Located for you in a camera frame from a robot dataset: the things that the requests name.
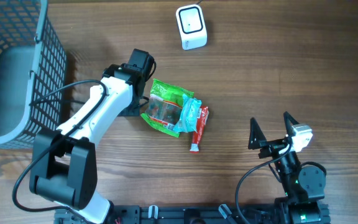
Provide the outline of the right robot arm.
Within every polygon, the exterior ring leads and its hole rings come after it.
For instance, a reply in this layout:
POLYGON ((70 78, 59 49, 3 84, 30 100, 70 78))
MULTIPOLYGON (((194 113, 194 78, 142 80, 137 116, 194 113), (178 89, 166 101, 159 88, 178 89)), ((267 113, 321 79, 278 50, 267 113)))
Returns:
POLYGON ((249 149, 258 149, 259 157, 271 158, 270 170, 281 183, 285 196, 275 200, 280 223, 330 223, 325 198, 327 171, 317 162, 300 162, 297 154, 313 137, 312 129, 299 123, 288 112, 283 114, 286 135, 268 141, 257 120, 250 119, 249 149))

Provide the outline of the white barcode scanner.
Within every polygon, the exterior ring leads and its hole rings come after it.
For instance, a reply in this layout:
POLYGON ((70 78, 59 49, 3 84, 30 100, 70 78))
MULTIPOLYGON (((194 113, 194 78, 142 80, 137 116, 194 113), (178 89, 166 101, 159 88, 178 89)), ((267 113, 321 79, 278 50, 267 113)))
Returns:
POLYGON ((179 7, 175 13, 183 50, 206 45, 208 35, 203 12, 198 4, 179 7))

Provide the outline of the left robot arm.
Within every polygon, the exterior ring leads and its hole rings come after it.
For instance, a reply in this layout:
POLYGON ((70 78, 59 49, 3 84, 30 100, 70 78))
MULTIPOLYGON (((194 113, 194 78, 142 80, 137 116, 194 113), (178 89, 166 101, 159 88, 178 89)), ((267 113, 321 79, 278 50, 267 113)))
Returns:
POLYGON ((118 223, 112 201, 96 191, 96 148, 118 116, 138 116, 148 103, 144 87, 156 69, 148 52, 134 49, 127 63, 112 64, 89 99, 57 129, 36 134, 29 190, 85 223, 118 223))

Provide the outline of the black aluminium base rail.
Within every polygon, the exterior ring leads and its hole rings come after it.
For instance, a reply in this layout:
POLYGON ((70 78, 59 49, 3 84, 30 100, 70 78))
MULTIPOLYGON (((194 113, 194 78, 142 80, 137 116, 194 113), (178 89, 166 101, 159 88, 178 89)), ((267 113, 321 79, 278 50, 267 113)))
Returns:
MULTIPOLYGON (((325 204, 300 207, 273 204, 249 205, 242 210, 249 223, 331 223, 325 204)), ((218 207, 140 207, 116 205, 106 223, 242 223, 234 207, 222 204, 218 207)))

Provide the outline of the red stick sachet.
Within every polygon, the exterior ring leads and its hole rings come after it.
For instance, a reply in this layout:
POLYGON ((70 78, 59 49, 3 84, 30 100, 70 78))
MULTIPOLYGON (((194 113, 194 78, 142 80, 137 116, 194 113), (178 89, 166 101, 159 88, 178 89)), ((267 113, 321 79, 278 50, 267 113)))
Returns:
POLYGON ((190 152, 199 153, 199 143, 203 136, 206 121, 208 120, 209 110, 207 106, 201 106, 198 112, 196 131, 193 132, 190 152))

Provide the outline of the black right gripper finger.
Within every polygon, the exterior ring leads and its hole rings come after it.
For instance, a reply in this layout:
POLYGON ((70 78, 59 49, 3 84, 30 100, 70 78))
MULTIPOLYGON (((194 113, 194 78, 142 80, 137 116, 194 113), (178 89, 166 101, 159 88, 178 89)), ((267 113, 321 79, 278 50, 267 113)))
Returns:
POLYGON ((283 114, 286 132, 289 136, 294 136, 294 130, 292 129, 293 125, 299 124, 297 120, 293 118, 293 116, 289 112, 284 112, 283 114))
POLYGON ((248 149, 260 149, 265 147, 266 143, 266 137, 264 136, 257 120, 255 118, 251 118, 248 149))

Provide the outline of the light blue snack packet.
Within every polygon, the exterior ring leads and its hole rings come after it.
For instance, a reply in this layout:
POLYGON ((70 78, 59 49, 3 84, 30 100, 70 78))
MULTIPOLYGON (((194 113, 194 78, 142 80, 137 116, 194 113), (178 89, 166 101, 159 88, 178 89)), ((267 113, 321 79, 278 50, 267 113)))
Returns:
POLYGON ((173 130, 177 133, 190 133, 196 131, 198 112, 202 101, 183 94, 183 108, 178 122, 173 130))

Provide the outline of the green snack bag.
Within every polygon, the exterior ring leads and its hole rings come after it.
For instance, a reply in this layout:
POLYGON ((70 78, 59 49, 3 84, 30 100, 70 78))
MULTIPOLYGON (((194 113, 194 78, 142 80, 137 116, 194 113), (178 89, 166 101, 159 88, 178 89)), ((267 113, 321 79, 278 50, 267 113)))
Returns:
POLYGON ((182 87, 154 79, 148 107, 141 114, 141 117, 152 128, 178 138, 180 133, 173 129, 180 119, 183 95, 192 98, 194 93, 182 87))

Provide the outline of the grey plastic mesh basket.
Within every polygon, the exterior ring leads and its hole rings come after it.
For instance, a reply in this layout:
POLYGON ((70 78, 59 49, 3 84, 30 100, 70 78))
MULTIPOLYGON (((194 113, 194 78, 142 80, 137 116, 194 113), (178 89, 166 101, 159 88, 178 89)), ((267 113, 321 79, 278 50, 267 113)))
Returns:
POLYGON ((33 101, 62 87, 66 71, 47 0, 0 0, 0 149, 29 148, 40 129, 58 126, 62 94, 45 105, 33 101))

